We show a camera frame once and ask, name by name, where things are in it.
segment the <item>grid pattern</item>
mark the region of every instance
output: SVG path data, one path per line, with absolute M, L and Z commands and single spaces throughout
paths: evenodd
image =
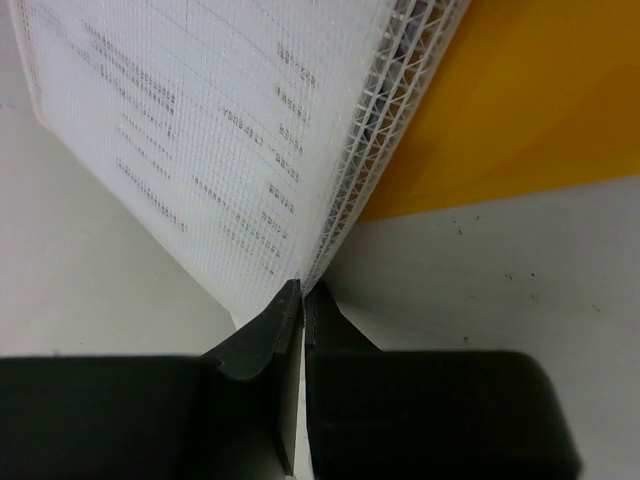
M 310 289 L 462 0 L 9 0 L 34 110 L 236 319 Z

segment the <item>white surface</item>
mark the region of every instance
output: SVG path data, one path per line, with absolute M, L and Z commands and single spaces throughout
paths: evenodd
M 324 272 L 466 0 L 10 0 L 38 118 L 241 323 Z
M 513 349 L 586 479 L 640 477 L 640 177 L 357 225 L 328 278 L 383 348 Z
M 193 353 L 228 312 L 31 112 L 0 1 L 0 355 Z

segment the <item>clear plastic binder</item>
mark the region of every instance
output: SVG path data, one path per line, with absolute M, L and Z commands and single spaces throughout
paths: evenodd
M 241 323 L 310 290 L 468 0 L 9 0 L 34 111 Z

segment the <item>yellow surface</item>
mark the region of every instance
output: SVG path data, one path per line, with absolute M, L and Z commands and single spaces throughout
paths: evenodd
M 640 173 L 640 1 L 472 0 L 361 220 Z

